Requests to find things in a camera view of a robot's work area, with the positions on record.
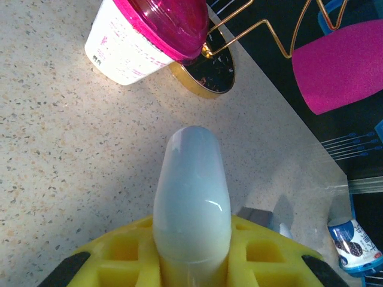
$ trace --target yellow holder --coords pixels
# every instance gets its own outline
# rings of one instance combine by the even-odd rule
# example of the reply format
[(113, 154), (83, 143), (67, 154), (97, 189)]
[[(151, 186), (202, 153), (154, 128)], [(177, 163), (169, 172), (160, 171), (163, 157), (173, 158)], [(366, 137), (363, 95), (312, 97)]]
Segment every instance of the yellow holder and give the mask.
[[(89, 252), (90, 257), (68, 287), (166, 287), (152, 222), (152, 216), (140, 219), (78, 248), (75, 254)], [(323, 259), (306, 246), (232, 216), (226, 286), (323, 287), (302, 255)]]

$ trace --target pink sponge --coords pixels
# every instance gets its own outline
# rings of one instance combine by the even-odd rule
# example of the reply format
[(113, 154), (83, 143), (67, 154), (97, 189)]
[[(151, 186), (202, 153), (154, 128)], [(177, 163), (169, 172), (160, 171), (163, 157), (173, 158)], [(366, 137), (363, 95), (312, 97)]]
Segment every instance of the pink sponge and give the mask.
[(383, 89), (383, 20), (354, 24), (294, 50), (302, 96), (317, 115)]

